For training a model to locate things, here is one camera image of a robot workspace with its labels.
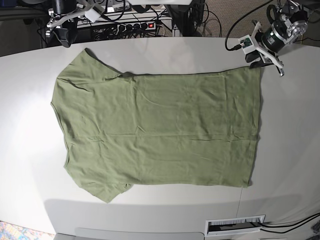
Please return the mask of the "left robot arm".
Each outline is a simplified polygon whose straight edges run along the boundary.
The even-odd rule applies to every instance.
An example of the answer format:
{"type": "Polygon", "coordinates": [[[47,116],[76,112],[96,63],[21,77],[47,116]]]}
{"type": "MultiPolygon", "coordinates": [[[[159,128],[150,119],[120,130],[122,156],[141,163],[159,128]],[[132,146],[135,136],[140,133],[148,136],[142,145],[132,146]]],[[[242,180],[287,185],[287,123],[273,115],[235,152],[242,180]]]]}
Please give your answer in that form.
{"type": "Polygon", "coordinates": [[[262,30],[262,24],[253,20],[252,34],[238,39],[245,54],[245,61],[251,69],[270,65],[276,66],[279,74],[284,75],[284,64],[279,60],[279,52],[294,43],[308,28],[310,15],[320,7],[318,0],[287,0],[267,7],[266,15],[270,27],[262,30]]]}

